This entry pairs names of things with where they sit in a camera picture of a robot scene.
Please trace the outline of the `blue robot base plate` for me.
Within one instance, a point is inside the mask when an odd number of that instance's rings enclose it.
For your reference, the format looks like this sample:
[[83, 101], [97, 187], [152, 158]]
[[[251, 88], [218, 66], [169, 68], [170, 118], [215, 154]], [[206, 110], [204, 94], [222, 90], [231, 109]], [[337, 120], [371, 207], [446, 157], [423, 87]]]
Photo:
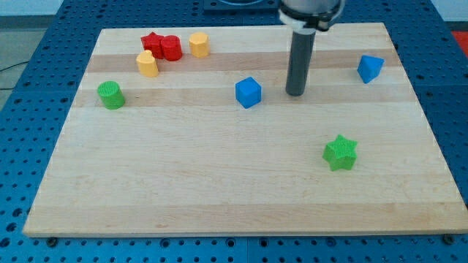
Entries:
[[204, 13], [275, 12], [280, 0], [202, 0]]

